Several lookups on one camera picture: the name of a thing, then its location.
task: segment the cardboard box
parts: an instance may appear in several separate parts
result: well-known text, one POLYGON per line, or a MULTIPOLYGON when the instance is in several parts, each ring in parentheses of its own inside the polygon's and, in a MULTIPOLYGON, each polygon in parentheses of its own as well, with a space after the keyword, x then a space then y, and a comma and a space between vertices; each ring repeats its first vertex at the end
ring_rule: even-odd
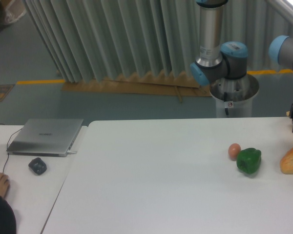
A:
POLYGON ((25 13, 21 0, 0 0, 0 25, 14 23, 25 13))

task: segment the floor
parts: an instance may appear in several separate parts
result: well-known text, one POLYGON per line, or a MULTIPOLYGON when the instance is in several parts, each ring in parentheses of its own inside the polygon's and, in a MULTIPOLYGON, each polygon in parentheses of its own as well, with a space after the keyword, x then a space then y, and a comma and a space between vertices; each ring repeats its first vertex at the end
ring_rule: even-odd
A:
MULTIPOLYGON (((293 74, 255 76, 260 91, 253 101, 253 117, 283 117, 293 102, 293 74)), ((0 84, 20 80, 59 79, 56 67, 31 19, 25 15, 0 28, 0 84)), ((0 102, 0 123, 23 125, 29 118, 95 120, 214 118, 211 97, 75 93, 63 84, 15 85, 0 102)))

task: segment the laptop lid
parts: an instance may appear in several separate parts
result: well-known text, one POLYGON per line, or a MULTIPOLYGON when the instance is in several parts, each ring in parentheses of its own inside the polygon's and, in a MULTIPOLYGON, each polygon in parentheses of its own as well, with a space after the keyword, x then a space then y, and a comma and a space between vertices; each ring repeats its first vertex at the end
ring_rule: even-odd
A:
POLYGON ((83 119, 29 119, 7 149, 13 155, 66 156, 83 119))

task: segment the brown egg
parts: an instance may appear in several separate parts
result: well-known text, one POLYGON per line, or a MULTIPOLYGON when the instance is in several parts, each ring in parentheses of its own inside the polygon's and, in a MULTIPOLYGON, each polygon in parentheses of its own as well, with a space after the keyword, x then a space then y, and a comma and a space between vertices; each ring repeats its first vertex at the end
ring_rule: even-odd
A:
POLYGON ((232 144, 228 149, 228 154, 231 160, 236 161, 238 154, 241 151, 241 146, 237 143, 232 144))

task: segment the sleeve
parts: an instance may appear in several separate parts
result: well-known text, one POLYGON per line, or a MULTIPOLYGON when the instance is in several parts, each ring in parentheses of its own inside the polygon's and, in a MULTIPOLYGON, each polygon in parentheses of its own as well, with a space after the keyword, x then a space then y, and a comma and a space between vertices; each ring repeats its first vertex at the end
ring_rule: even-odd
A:
POLYGON ((0 196, 0 234, 16 234, 16 220, 10 205, 0 196))

